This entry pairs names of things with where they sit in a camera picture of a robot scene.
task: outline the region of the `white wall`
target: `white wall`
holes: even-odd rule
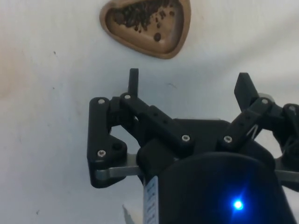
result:
[[[89,100],[124,92],[132,67],[140,97],[172,117],[231,121],[240,71],[280,105],[299,103],[299,1],[192,0],[189,36],[168,61],[110,39],[106,1],[0,0],[1,223],[123,224],[121,205],[141,203],[137,178],[96,190],[86,163]],[[279,155],[271,135],[259,141]]]

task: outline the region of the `coffee bean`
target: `coffee bean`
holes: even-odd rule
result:
[[[155,40],[156,42],[159,42],[159,41],[161,40],[161,34],[160,34],[160,33],[156,33],[156,34],[154,35],[154,40]]]
[[[139,27],[142,27],[145,31],[148,30],[150,20],[153,18],[156,23],[159,23],[157,15],[161,16],[163,20],[166,16],[164,10],[159,12],[160,7],[168,7],[170,3],[178,0],[144,0],[131,4],[122,9],[114,10],[114,21],[119,25],[125,25],[126,27],[134,27],[134,30],[138,31]]]

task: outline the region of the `metal bracket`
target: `metal bracket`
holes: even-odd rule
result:
[[[127,154],[127,159],[115,167],[95,171],[95,177],[99,181],[135,175],[142,175],[142,171],[136,163],[136,154]]]

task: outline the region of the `screw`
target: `screw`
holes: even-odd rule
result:
[[[294,106],[290,106],[289,109],[290,109],[291,111],[296,112],[296,108],[295,108]]]
[[[185,142],[188,142],[188,141],[190,141],[190,136],[184,134],[184,135],[182,136],[182,140],[185,141]]]
[[[99,104],[104,104],[104,103],[105,103],[105,100],[104,100],[104,99],[99,99],[98,103],[99,103]]]
[[[223,138],[223,140],[224,140],[226,143],[231,143],[231,142],[233,141],[233,138],[230,137],[230,136],[225,136],[225,137]]]
[[[104,157],[106,155],[106,151],[100,150],[98,151],[98,157]]]
[[[267,99],[263,99],[263,100],[262,100],[262,103],[263,103],[263,104],[268,104],[269,101],[268,101]]]

